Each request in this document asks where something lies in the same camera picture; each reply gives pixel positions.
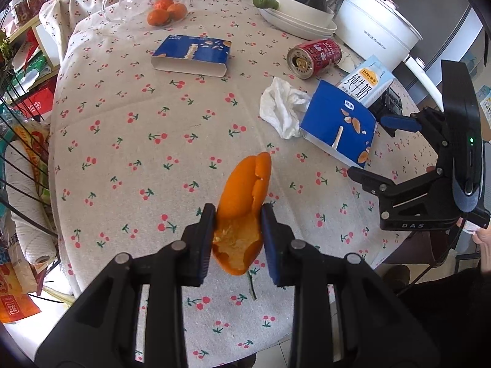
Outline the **person's right hand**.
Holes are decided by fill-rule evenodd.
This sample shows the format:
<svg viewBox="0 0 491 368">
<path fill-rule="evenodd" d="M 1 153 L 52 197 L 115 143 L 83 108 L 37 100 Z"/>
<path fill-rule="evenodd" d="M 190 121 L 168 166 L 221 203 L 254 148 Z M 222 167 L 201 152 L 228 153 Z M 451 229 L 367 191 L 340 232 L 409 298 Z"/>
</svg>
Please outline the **person's right hand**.
<svg viewBox="0 0 491 368">
<path fill-rule="evenodd" d="M 460 218 L 457 222 L 459 227 L 472 235 L 472 240 L 480 248 L 480 271 L 484 275 L 490 275 L 491 271 L 491 235 L 490 226 L 487 228 L 478 227 L 477 224 L 467 224 L 467 221 Z"/>
</svg>

